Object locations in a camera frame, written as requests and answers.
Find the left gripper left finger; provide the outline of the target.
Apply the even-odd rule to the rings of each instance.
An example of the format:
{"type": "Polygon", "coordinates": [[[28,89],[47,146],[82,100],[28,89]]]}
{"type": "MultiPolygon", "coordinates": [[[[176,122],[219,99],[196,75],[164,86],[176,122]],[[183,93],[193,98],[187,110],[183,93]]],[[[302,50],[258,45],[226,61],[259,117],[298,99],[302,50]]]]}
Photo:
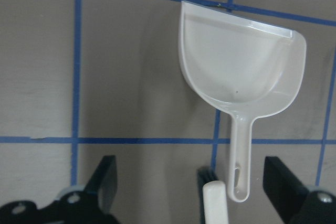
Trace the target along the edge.
{"type": "Polygon", "coordinates": [[[63,189],[44,208],[30,200],[1,206],[1,223],[119,223],[110,213],[117,189],[116,157],[107,155],[86,185],[63,189]]]}

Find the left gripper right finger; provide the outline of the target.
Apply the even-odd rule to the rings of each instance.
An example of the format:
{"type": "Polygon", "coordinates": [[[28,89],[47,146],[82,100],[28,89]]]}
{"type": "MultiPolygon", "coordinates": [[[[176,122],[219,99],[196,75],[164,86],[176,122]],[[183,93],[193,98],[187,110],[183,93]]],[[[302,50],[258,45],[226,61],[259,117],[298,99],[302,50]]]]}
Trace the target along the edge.
{"type": "Polygon", "coordinates": [[[304,185],[279,157],[265,157],[262,184],[283,223],[335,223],[335,195],[304,185]]]}

